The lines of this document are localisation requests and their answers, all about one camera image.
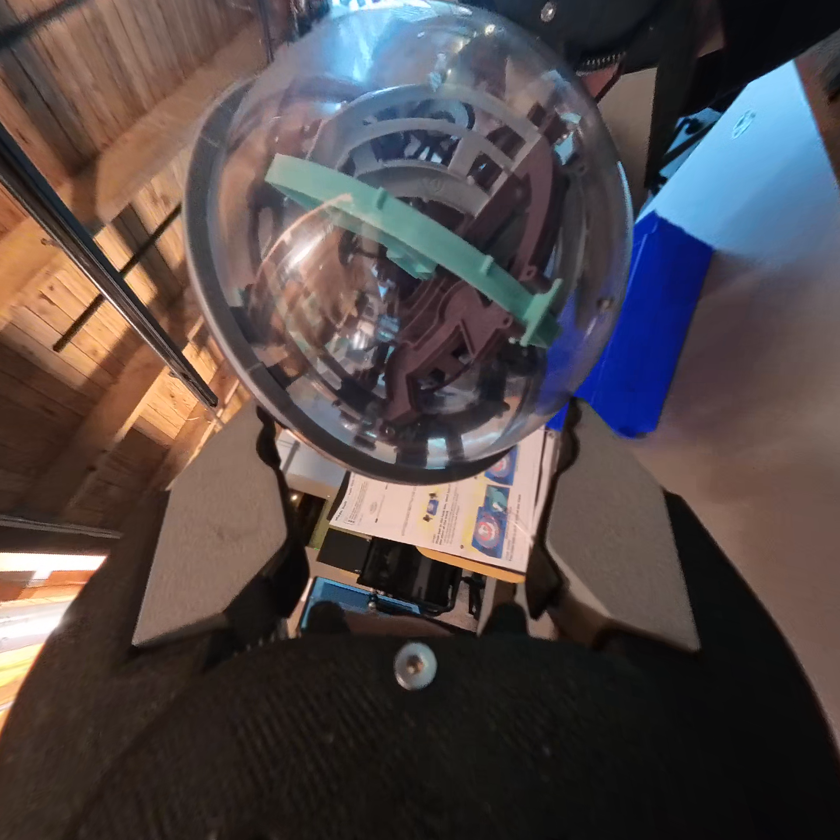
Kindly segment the blue case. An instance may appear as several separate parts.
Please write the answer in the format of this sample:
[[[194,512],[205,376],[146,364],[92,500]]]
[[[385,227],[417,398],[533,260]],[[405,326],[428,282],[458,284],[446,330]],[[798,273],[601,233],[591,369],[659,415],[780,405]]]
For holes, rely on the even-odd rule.
[[[318,576],[313,579],[301,614],[300,627],[305,627],[316,604],[328,602],[347,613],[380,613],[388,615],[422,616],[417,604],[401,601],[388,595],[366,590],[356,585]]]

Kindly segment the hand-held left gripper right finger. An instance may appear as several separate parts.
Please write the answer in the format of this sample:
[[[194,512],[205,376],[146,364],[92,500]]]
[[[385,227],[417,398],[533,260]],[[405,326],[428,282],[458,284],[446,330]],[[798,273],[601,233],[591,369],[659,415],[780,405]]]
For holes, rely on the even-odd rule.
[[[523,605],[546,632],[612,632],[700,650],[665,492],[587,402],[547,434]]]

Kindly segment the clear plastic maze ball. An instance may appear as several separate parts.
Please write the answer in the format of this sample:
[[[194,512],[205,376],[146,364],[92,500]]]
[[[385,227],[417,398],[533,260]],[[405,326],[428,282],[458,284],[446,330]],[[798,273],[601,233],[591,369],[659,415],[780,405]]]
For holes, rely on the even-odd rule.
[[[613,138],[539,3],[332,11],[207,114],[184,194],[211,334],[370,478],[479,474],[568,402],[625,297]]]

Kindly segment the black device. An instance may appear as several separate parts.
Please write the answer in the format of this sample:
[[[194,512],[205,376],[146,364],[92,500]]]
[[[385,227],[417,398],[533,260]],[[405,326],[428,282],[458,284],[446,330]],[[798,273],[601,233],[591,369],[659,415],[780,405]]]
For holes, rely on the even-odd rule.
[[[486,577],[424,557],[416,547],[330,528],[310,550],[314,578],[322,576],[417,604],[423,618],[475,628]]]

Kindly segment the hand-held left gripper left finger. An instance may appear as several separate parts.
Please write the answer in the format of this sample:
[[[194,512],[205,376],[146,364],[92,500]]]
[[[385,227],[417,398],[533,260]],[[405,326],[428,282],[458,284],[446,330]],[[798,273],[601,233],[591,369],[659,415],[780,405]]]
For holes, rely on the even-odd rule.
[[[248,404],[173,481],[135,647],[216,631],[249,646],[286,629],[310,572],[276,437]]]

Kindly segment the yellow wooden board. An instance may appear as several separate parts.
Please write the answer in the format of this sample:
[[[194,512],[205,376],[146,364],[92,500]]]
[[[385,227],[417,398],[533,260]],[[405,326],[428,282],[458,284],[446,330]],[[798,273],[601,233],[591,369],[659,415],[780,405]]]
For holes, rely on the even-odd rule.
[[[477,573],[506,583],[519,584],[526,580],[528,553],[515,552],[512,559],[495,558],[474,548],[442,550],[439,547],[417,546],[424,557],[470,573]]]

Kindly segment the black thin rod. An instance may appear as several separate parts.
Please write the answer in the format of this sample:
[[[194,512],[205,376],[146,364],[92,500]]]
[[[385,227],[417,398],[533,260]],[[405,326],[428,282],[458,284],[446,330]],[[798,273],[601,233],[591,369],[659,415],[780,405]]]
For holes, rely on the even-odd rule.
[[[145,240],[133,252],[129,260],[119,270],[121,277],[125,278],[128,274],[141,264],[147,254],[156,248],[156,244],[164,233],[173,225],[174,221],[180,216],[182,212],[182,204],[177,203],[173,209],[164,217],[164,219],[157,225],[157,227],[147,234]],[[76,338],[78,333],[87,326],[89,321],[98,313],[104,302],[110,301],[101,292],[99,292],[91,302],[85,307],[81,314],[71,323],[69,328],[62,333],[58,340],[52,345],[52,351],[61,353],[65,348]]]

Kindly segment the blue plastic bin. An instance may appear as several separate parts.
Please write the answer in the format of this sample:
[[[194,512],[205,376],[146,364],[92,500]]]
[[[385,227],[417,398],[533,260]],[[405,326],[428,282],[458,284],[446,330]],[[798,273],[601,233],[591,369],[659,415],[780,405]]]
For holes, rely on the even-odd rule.
[[[576,393],[621,438],[653,433],[701,297],[782,289],[759,347],[784,338],[818,280],[838,278],[838,185],[806,56],[751,82],[645,206],[612,338]]]

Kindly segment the white box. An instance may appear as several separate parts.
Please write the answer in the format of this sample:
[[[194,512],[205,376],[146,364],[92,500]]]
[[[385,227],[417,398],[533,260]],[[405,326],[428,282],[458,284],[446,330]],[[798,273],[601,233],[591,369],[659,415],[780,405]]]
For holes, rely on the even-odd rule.
[[[334,498],[347,470],[324,458],[282,429],[276,437],[281,471],[290,490],[321,499]]]

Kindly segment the printed instruction sheet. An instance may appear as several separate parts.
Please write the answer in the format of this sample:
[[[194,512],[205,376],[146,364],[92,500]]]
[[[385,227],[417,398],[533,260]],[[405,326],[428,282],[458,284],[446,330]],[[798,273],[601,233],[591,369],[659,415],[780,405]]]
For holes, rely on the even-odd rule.
[[[558,438],[540,429],[472,478],[406,486],[349,475],[332,526],[371,538],[442,550],[474,548],[512,559],[532,551]]]

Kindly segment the black metal rail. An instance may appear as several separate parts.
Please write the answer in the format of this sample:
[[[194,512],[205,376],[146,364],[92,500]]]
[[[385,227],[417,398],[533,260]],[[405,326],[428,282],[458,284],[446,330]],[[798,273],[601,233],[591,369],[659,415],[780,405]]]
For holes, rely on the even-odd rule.
[[[12,198],[58,244],[164,366],[201,403],[216,407],[217,396],[210,386],[176,348],[151,311],[4,126],[1,127],[1,181]]]

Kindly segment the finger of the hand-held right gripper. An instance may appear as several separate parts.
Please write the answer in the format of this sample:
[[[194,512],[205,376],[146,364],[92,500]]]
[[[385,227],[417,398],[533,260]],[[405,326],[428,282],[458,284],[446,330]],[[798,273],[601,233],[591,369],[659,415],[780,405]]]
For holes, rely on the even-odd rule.
[[[639,70],[618,76],[618,66],[587,74],[587,90],[598,101],[625,171],[633,214],[648,199],[645,173],[652,123],[657,71]]]

